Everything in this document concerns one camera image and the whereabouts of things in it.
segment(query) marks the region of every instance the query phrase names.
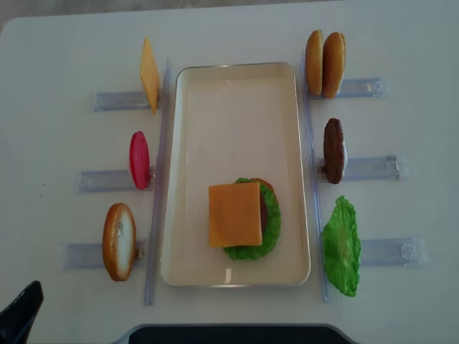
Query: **tray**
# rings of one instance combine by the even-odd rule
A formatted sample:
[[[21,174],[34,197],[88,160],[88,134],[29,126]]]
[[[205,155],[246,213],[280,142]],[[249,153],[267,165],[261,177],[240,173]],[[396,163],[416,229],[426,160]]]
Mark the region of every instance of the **tray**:
[[[263,178],[282,213],[274,250],[208,245],[208,186]],[[171,286],[300,285],[311,269],[295,75],[286,63],[194,67],[177,79],[161,276]]]

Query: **cheese slice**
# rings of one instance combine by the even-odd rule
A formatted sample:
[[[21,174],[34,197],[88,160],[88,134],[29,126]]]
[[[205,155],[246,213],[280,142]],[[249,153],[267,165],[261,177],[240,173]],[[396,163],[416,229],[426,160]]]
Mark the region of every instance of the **cheese slice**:
[[[145,41],[143,42],[140,75],[148,102],[150,103],[153,114],[156,114],[159,95],[159,73],[148,37],[145,37]]]
[[[260,246],[260,184],[209,187],[210,247]]]

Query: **green lettuce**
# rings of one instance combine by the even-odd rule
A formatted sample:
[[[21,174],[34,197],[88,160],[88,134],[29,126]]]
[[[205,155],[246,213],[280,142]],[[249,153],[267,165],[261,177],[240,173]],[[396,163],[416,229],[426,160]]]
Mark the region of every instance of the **green lettuce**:
[[[361,243],[356,211],[345,196],[336,200],[335,209],[322,231],[322,243],[328,280],[343,294],[356,296]]]
[[[239,178],[236,183],[247,183],[252,179]],[[256,260],[270,253],[280,236],[280,209],[274,193],[263,183],[260,183],[260,192],[265,198],[266,207],[268,208],[268,222],[266,230],[263,233],[261,246],[235,246],[226,247],[223,250],[233,260],[250,259]]]

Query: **table surface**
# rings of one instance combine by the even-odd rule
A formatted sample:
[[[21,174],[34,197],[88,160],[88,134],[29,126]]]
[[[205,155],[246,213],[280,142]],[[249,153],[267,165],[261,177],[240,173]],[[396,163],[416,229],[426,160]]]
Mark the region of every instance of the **table surface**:
[[[113,342],[140,325],[166,323],[329,324],[359,343],[454,343],[458,10],[453,1],[340,1],[9,22],[0,36],[0,309],[39,280],[44,303],[32,343]],[[114,283],[103,269],[60,268],[59,243],[100,242],[115,202],[132,208],[138,237],[148,237],[152,191],[72,192],[78,170],[127,168],[137,130],[156,160],[159,115],[92,113],[89,101],[91,92],[141,89],[145,36],[161,71],[171,59],[173,84],[189,66],[279,61],[291,64],[300,82],[301,52],[314,29],[346,35],[345,77],[381,76],[390,83],[382,100],[314,103],[316,145],[327,120],[338,117],[349,156],[406,153],[410,168],[401,182],[322,185],[323,221],[346,194],[362,239],[422,235],[427,266],[362,268],[355,298],[332,290],[323,303],[309,211],[311,274],[301,287],[175,289],[158,280],[155,305],[144,307],[145,269]]]

